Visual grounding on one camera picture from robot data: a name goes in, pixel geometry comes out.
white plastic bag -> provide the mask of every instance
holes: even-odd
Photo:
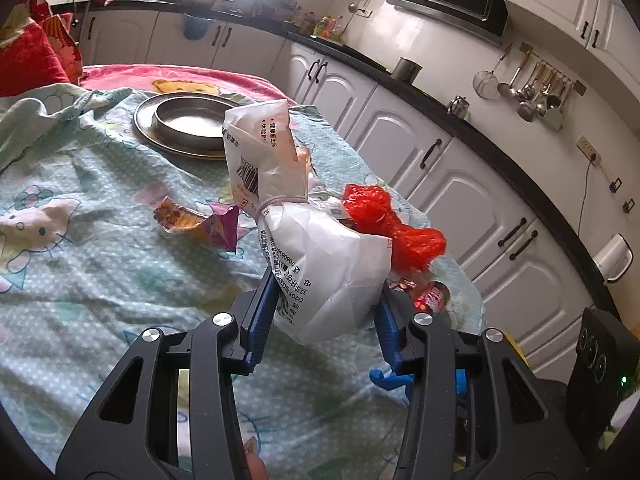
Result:
[[[285,100],[229,110],[225,154],[234,200],[246,213],[254,216],[274,197],[304,201],[306,168],[298,162]],[[310,344],[370,322],[391,269],[389,238],[360,234],[286,198],[264,208],[257,224],[282,290],[274,322],[283,332]]]

metal bowl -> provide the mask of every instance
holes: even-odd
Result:
[[[174,144],[201,150],[223,150],[222,124],[232,106],[225,100],[174,97],[161,102],[152,118],[153,129]]]

black cable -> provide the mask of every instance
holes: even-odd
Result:
[[[75,27],[78,24],[78,20],[76,20],[76,16],[78,15],[78,6],[76,5],[76,0],[71,0],[71,3],[74,6],[74,16],[71,18],[71,26]]]
[[[582,206],[580,208],[580,219],[578,220],[578,238],[580,238],[580,226],[582,225],[582,213],[584,212],[584,202],[587,200],[587,189],[589,184],[589,170],[596,160],[595,155],[591,155],[589,165],[587,166],[587,174],[584,176],[584,196],[582,197]]]

barcode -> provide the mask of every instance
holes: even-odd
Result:
[[[249,164],[244,157],[240,157],[240,167],[236,172],[242,179],[244,187],[249,193],[258,196],[258,168]]]

black speaker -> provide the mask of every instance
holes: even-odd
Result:
[[[640,341],[609,312],[585,310],[566,389],[567,424],[587,465],[598,440],[625,398],[640,358]]]

